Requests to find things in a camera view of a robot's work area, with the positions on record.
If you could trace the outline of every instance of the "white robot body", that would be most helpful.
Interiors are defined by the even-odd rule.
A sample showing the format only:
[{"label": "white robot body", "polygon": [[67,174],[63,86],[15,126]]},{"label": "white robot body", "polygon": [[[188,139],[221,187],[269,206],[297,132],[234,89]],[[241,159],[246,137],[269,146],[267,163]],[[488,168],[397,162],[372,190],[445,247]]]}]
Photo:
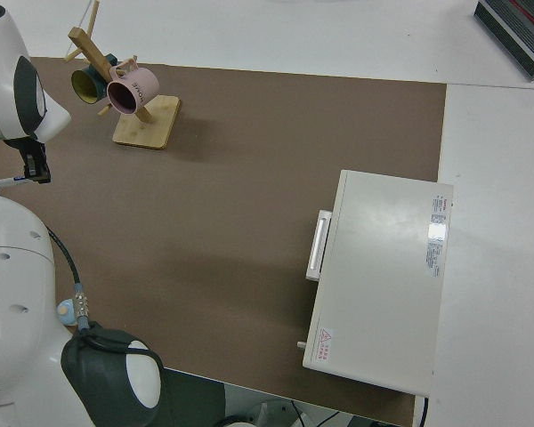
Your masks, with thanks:
[{"label": "white robot body", "polygon": [[[5,11],[0,17],[0,140],[28,136],[28,132],[23,129],[20,122],[14,96],[14,79],[20,57],[29,61],[28,50],[20,32],[8,11]],[[36,79],[36,93],[32,94],[36,98],[27,101],[37,104],[37,109],[43,118],[35,130],[36,139],[47,142],[68,124],[70,116],[43,91],[37,76]]]},{"label": "white robot body", "polygon": [[14,404],[20,427],[93,426],[61,370],[71,335],[55,314],[54,283],[44,224],[0,197],[0,405]]}]

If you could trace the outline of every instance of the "white table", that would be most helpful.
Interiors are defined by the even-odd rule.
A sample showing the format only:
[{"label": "white table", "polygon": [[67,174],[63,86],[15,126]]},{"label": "white table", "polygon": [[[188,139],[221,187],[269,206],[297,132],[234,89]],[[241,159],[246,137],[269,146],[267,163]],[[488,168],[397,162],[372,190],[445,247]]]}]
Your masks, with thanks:
[{"label": "white table", "polygon": [[[0,3],[31,55],[60,57],[88,1]],[[475,5],[103,0],[94,40],[144,62],[449,83],[439,181],[455,207],[427,425],[534,425],[534,83]]]}]

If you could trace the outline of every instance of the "cable connector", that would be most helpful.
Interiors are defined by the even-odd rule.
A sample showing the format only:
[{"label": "cable connector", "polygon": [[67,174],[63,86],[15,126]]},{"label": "cable connector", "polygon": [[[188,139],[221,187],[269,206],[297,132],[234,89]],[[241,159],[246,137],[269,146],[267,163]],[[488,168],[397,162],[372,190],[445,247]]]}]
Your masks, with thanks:
[{"label": "cable connector", "polygon": [[82,316],[89,316],[89,305],[87,303],[87,296],[85,292],[76,292],[73,297],[73,311],[75,312],[76,318],[81,318]]}]

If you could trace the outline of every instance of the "dark green mug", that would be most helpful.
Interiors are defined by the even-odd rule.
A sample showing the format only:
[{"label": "dark green mug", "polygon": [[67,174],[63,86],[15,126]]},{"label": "dark green mug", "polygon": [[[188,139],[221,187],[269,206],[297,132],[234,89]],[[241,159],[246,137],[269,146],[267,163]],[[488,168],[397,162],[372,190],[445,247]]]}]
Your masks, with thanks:
[{"label": "dark green mug", "polygon": [[[117,58],[111,53],[105,58],[111,66],[117,65]],[[82,101],[88,104],[94,104],[107,96],[107,84],[93,65],[78,69],[71,75],[73,90]]]}]

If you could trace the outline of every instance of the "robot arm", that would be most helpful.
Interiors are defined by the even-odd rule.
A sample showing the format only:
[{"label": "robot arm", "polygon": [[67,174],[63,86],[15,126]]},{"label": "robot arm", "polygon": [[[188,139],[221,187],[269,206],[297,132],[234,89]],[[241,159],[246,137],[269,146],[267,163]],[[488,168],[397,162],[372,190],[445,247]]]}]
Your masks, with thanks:
[{"label": "robot arm", "polygon": [[44,91],[16,24],[0,6],[0,140],[20,151],[26,180],[50,181],[44,143],[69,120]]}]

